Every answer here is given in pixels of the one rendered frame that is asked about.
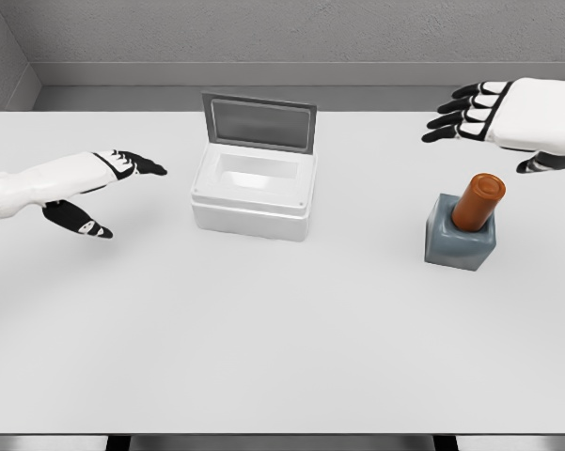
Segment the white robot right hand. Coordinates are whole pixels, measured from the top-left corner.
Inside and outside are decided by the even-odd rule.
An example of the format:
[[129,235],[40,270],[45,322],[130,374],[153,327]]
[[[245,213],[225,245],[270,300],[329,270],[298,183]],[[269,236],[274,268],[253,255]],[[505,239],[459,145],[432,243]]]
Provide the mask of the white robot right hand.
[[462,86],[421,140],[467,139],[528,152],[519,174],[565,169],[565,81],[520,78]]

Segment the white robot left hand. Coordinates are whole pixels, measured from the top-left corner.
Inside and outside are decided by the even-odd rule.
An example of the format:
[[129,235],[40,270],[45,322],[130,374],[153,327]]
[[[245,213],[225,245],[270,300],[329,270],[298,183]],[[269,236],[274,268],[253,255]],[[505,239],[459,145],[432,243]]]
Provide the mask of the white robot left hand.
[[111,239],[113,233],[70,202],[78,194],[98,191],[134,175],[164,176],[166,169],[125,150],[81,152],[31,169],[33,200],[53,224],[80,235]]

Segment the grey square bottle brown cap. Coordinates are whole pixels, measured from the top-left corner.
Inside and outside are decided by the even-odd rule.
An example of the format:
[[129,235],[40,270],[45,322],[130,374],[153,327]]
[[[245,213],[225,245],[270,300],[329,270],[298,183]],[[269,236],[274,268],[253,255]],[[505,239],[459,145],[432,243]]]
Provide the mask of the grey square bottle brown cap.
[[479,173],[462,195],[440,194],[426,222],[424,260],[477,270],[496,247],[494,210],[505,193],[499,177]]

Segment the white rectangular storage box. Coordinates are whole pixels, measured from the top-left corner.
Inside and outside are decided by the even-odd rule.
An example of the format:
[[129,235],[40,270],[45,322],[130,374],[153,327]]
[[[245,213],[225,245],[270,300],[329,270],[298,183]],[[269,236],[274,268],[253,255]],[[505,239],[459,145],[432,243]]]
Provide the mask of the white rectangular storage box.
[[315,188],[314,155],[209,143],[191,188],[198,227],[304,241]]

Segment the grey hinged box lid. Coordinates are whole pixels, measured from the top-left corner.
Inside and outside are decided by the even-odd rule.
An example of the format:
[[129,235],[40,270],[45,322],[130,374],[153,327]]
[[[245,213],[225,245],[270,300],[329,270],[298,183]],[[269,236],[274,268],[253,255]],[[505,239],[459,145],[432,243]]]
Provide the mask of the grey hinged box lid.
[[311,155],[317,106],[229,94],[201,94],[209,141]]

